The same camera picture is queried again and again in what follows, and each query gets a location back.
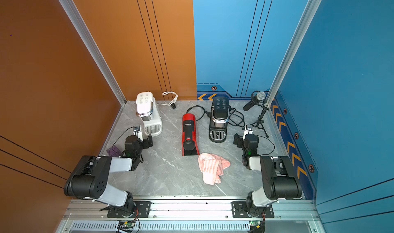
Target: aluminum frame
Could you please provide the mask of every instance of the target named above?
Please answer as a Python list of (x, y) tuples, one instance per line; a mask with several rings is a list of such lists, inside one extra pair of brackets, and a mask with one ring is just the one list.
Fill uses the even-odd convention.
[(276, 73), (276, 76), (273, 79), (271, 88), (269, 89), (267, 99), (265, 102), (266, 107), (269, 107), (271, 105), (273, 98), (278, 92), (279, 87), (283, 81), (283, 78), (286, 75), (287, 70), (290, 67), (290, 64), (292, 63), (295, 54), (297, 53), (299, 45), (301, 44), (301, 41), (303, 40), (305, 33), (307, 32), (309, 25), (312, 22), (312, 19), (319, 8), (321, 1), (322, 0), (308, 0), (308, 3), (304, 9), (301, 19), (299, 20), (297, 28), (294, 32), (293, 38), (283, 57), (282, 63), (279, 66), (278, 72)]
[[(259, 220), (261, 218), (233, 218), (231, 202), (244, 200), (244, 197), (174, 197), (174, 196), (135, 196), (136, 201), (151, 201), (148, 218), (140, 221), (239, 221)], [(88, 200), (71, 200), (64, 220), (125, 220), (107, 218), (106, 211), (99, 210), (106, 205)], [(279, 200), (272, 204), (275, 217), (272, 221), (315, 221), (320, 220), (311, 200)]]
[(311, 230), (311, 233), (325, 233), (324, 226), (322, 224), (322, 221), (317, 221), (317, 220), (310, 220), (308, 221), (309, 228)]
[(113, 93), (118, 99), (119, 103), (124, 106), (126, 104), (126, 97), (123, 94), (119, 84), (116, 82), (107, 62), (105, 61), (99, 47), (97, 46), (92, 34), (87, 28), (81, 14), (79, 13), (77, 7), (73, 0), (59, 0), (67, 16), (70, 18), (72, 24), (74, 25), (76, 31), (84, 42), (86, 48), (91, 54), (92, 58), (95, 60), (98, 68), (100, 69), (102, 75), (107, 81), (108, 85), (111, 87)]

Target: marble table surface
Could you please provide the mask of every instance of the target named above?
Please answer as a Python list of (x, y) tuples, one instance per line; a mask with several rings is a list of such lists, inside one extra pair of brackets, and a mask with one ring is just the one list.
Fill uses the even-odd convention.
[[(247, 101), (231, 100), (230, 105), (242, 112), (247, 124), (253, 123), (261, 108), (254, 106), (249, 111), (242, 107)], [(139, 164), (135, 171), (110, 173), (108, 182), (113, 186), (139, 196), (242, 196), (246, 197), (250, 191), (255, 191), (262, 186), (261, 173), (246, 169), (242, 165), (242, 149), (233, 144), (234, 134), (243, 134), (241, 127), (228, 125), (227, 139), (223, 143), (211, 142), (208, 138), (209, 118), (204, 116), (197, 122), (199, 135), (198, 147), (200, 153), (207, 152), (222, 156), (230, 161), (231, 166), (224, 170), (221, 183), (208, 185), (203, 182), (203, 175), (198, 166), (198, 156), (182, 156), (182, 116), (189, 107), (200, 105), (210, 110), (212, 101), (177, 101), (176, 109), (159, 105), (163, 121), (163, 132), (153, 137), (153, 147), (144, 149), (142, 156), (144, 162)], [(194, 108), (190, 111), (199, 118), (203, 111)], [(270, 156), (283, 155), (279, 138), (272, 131), (276, 126), (273, 121), (267, 121), (267, 112), (264, 116), (264, 127), (269, 139), (274, 142), (276, 149)], [(142, 125), (142, 120), (135, 115), (135, 102), (128, 101), (123, 108), (121, 116), (109, 138), (106, 150), (127, 128)], [(116, 142), (116, 146), (123, 151), (127, 136), (132, 134), (132, 129), (123, 134)], [(265, 136), (262, 130), (254, 128), (254, 134)], [(263, 155), (273, 150), (273, 144), (260, 138), (258, 154)]]

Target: tripod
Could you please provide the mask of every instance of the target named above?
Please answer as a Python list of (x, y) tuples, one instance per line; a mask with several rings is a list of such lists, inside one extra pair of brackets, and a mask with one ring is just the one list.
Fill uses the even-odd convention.
[(263, 110), (261, 111), (261, 114), (259, 115), (257, 120), (254, 123), (252, 123), (252, 126), (256, 127), (258, 129), (262, 129), (264, 131), (264, 133), (266, 134), (266, 137), (268, 138), (268, 134), (266, 132), (266, 129), (263, 126), (263, 123), (264, 123), (263, 116), (269, 110), (269, 108), (266, 107), (264, 103), (261, 105), (261, 108), (263, 108)]

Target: orange wall panel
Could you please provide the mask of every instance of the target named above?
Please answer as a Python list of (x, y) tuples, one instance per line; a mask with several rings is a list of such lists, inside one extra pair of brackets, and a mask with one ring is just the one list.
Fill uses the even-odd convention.
[(193, 0), (73, 0), (127, 100), (196, 99)]
[(51, 233), (120, 104), (58, 0), (0, 0), (0, 20), (1, 231)]

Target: red coffee machine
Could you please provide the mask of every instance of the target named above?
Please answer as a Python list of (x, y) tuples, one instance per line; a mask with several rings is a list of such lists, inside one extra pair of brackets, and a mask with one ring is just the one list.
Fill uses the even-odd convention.
[(197, 147), (196, 117), (186, 113), (182, 118), (182, 156), (200, 155)]

